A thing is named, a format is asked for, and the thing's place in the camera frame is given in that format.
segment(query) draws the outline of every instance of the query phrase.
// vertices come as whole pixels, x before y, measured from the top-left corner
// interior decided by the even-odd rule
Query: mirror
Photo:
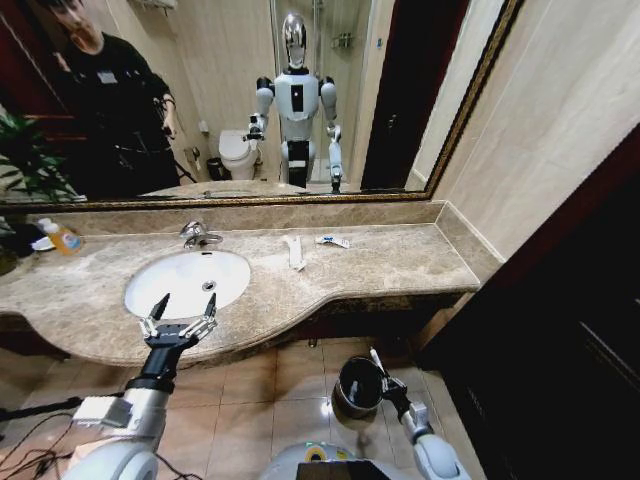
[[[471,1],[440,3],[5,2],[0,202],[422,191]]]

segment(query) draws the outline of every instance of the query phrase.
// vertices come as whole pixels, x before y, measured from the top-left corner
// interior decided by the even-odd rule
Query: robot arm
[[[267,77],[260,77],[256,82],[256,98],[258,111],[249,116],[249,133],[243,140],[264,140],[264,134],[269,124],[269,107],[273,102],[275,87]]]
[[[342,149],[340,148],[340,137],[342,132],[340,125],[334,123],[336,117],[337,94],[336,86],[331,77],[326,77],[320,84],[320,100],[324,107],[324,114],[327,119],[327,135],[331,139],[329,145],[329,168],[331,171],[331,186],[333,193],[340,193],[340,181],[342,180]]]
[[[156,478],[154,452],[164,432],[166,405],[180,355],[217,326],[215,293],[204,314],[191,324],[156,325],[168,302],[169,294],[148,317],[140,319],[142,336],[151,351],[140,374],[127,383],[124,397],[87,397],[73,416],[77,424],[109,428],[103,432],[103,440],[85,446],[84,450],[89,450],[86,456],[65,472],[64,480]],[[78,453],[77,449],[72,464]]]
[[[423,403],[410,402],[407,386],[389,375],[373,348],[370,353],[383,373],[382,397],[390,400],[398,411],[398,420],[413,445],[413,455],[422,476],[427,480],[471,480],[454,448],[433,433],[427,407]]]

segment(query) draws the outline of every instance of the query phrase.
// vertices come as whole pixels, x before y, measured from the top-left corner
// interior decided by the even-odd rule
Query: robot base
[[[260,480],[329,478],[330,471],[340,471],[339,478],[345,479],[411,480],[392,465],[358,459],[348,450],[324,442],[306,442],[285,448],[269,464]]]

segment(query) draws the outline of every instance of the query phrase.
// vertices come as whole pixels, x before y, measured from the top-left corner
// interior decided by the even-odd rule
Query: yellow sticker
[[[314,446],[307,450],[304,456],[305,462],[324,462],[327,459],[327,454],[324,449]]]

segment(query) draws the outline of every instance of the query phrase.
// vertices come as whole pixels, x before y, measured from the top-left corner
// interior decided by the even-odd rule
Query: black shirt
[[[93,119],[112,141],[128,144],[136,132],[154,144],[153,139],[165,144],[158,101],[170,93],[169,87],[133,45],[103,36],[104,46],[97,55],[84,53],[72,43],[65,52],[71,69],[70,94],[78,100],[83,116]]]

